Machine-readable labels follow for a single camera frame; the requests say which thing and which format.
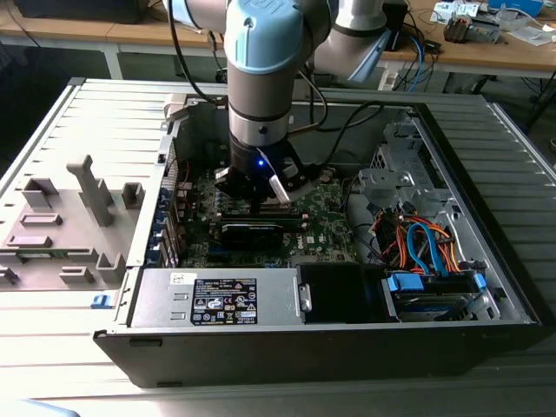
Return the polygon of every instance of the workbench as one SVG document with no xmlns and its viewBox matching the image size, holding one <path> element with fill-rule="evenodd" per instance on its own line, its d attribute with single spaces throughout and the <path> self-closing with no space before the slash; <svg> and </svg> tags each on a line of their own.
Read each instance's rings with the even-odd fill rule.
<svg viewBox="0 0 556 417">
<path fill-rule="evenodd" d="M 200 87 L 208 94 L 225 94 L 226 89 L 214 84 Z M 165 133 L 161 129 L 164 100 L 169 93 L 192 91 L 185 83 L 86 80 L 69 85 L 0 181 L 0 238 L 5 238 L 10 222 L 25 204 L 20 191 L 26 178 L 48 173 L 57 187 L 77 189 L 65 163 L 83 152 L 93 157 L 93 172 L 104 178 L 109 189 L 119 189 L 127 181 L 148 188 Z M 334 101 L 346 92 L 325 89 L 324 94 Z M 556 197 L 554 187 L 546 186 L 554 173 L 500 107 L 481 96 L 356 90 L 350 95 L 428 106 L 481 193 L 490 196 L 499 222 L 520 225 L 513 228 L 518 232 L 513 239 L 520 242 L 520 256 L 556 311 L 556 262 L 550 238 L 556 226 L 553 206 L 534 204 Z M 141 389 L 92 341 L 90 332 L 114 316 L 113 309 L 89 307 L 97 294 L 0 292 L 3 396 L 43 400 L 75 409 L 82 417 L 466 416 L 556 411 L 554 338 L 526 352 L 491 359 L 454 378 Z M 111 296 L 113 306 L 116 291 L 105 294 Z"/>
<path fill-rule="evenodd" d="M 429 22 L 434 0 L 412 0 L 411 9 L 417 26 L 427 39 L 442 43 L 437 72 L 469 73 L 494 76 L 527 76 L 548 78 L 556 68 L 556 52 L 549 43 L 534 47 L 517 38 L 502 34 L 496 44 L 455 44 L 444 41 L 442 24 Z M 110 76 L 122 79 L 118 54 L 123 52 L 174 55 L 168 25 L 147 15 L 139 24 L 80 22 L 59 19 L 27 19 L 9 1 L 12 14 L 33 39 L 45 48 L 99 50 L 108 64 Z M 155 17 L 163 18 L 162 6 L 157 6 Z M 556 12 L 543 11 L 539 18 L 556 20 Z M 178 37 L 185 56 L 212 56 L 204 34 L 195 33 L 178 25 Z M 36 46 L 0 3 L 0 42 L 5 44 Z M 224 57 L 218 50 L 218 56 Z M 407 44 L 395 52 L 385 52 L 379 66 L 389 73 L 406 69 L 415 59 L 415 52 Z"/>
</svg>

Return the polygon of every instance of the blue cable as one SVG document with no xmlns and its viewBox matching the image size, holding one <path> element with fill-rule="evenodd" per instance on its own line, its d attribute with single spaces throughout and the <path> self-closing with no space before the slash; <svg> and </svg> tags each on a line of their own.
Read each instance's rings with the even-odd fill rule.
<svg viewBox="0 0 556 417">
<path fill-rule="evenodd" d="M 444 264 L 442 263 L 442 259 L 438 256 L 438 252 L 436 251 L 436 240 L 434 239 L 434 234 L 430 228 L 424 223 L 414 223 L 411 225 L 409 230 L 407 231 L 407 252 L 409 252 L 409 256 L 417 263 L 425 272 L 425 274 L 430 274 L 427 265 L 423 262 L 419 256 L 415 253 L 414 248 L 414 231 L 416 228 L 422 228 L 425 230 L 425 235 L 428 239 L 428 247 L 430 247 L 431 251 L 431 258 L 433 258 L 433 265 L 436 272 L 440 274 L 440 276 L 448 276 L 448 272 L 444 268 Z"/>
<path fill-rule="evenodd" d="M 419 82 L 420 72 L 423 69 L 423 61 L 425 61 L 425 54 L 423 54 L 423 49 L 421 48 L 419 41 L 413 36 L 410 36 L 409 38 L 414 41 L 415 46 L 417 47 L 417 51 L 419 52 L 419 68 L 417 69 L 417 75 L 415 76 L 414 83 L 411 84 L 411 87 L 409 87 L 409 92 L 411 92 L 414 90 L 415 86 Z"/>
</svg>

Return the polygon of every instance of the blue latch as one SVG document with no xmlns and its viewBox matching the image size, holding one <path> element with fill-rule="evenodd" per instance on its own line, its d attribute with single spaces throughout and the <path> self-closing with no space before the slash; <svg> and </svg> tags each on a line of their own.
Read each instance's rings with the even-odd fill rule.
<svg viewBox="0 0 556 417">
<path fill-rule="evenodd" d="M 387 279 L 388 287 L 394 291 L 423 291 L 423 280 L 419 274 L 397 273 Z"/>
<path fill-rule="evenodd" d="M 96 310 L 108 310 L 110 308 L 112 308 L 112 306 L 110 305 L 112 301 L 112 297 L 110 297 L 109 295 L 106 294 L 99 294 L 99 295 L 95 295 L 95 298 L 93 298 L 93 302 L 90 303 L 90 307 Z"/>
<path fill-rule="evenodd" d="M 485 281 L 485 277 L 482 274 L 475 274 L 473 275 L 475 282 L 477 283 L 477 287 L 479 289 L 485 289 L 487 287 L 487 282 Z"/>
</svg>

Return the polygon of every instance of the electronic equipment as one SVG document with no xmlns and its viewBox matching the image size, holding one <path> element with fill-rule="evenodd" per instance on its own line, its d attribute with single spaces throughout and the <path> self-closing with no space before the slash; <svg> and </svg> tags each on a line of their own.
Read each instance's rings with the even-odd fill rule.
<svg viewBox="0 0 556 417">
<path fill-rule="evenodd" d="M 135 384 L 457 374 L 552 332 L 431 114 L 376 106 L 388 122 L 382 135 L 369 128 L 374 145 L 361 142 L 357 155 L 374 149 L 366 167 L 327 166 L 312 192 L 253 212 L 216 187 L 222 148 L 191 130 L 210 120 L 225 131 L 226 110 L 184 103 L 189 115 L 159 149 L 160 192 L 143 201 L 116 319 L 94 334 Z"/>
<path fill-rule="evenodd" d="M 392 32 L 386 50 L 397 50 L 400 47 L 400 34 L 407 14 L 407 3 L 404 0 L 385 0 L 382 11 L 387 18 L 387 27 Z"/>
<path fill-rule="evenodd" d="M 23 17 L 139 22 L 150 0 L 14 0 Z"/>
</svg>

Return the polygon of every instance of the green circuit board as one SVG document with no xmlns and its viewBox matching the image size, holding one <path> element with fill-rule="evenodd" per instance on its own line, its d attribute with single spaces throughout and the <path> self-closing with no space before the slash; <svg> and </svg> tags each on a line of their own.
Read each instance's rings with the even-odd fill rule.
<svg viewBox="0 0 556 417">
<path fill-rule="evenodd" d="M 196 211 L 183 223 L 188 241 L 183 268 L 289 268 L 302 262 L 357 261 L 341 211 L 339 179 L 329 179 L 289 207 L 272 201 L 263 204 L 265 222 L 303 227 L 284 233 L 281 248 L 266 251 L 222 250 L 218 242 L 222 214 L 248 218 L 249 205 L 220 192 L 210 175 L 195 182 L 194 189 Z"/>
</svg>

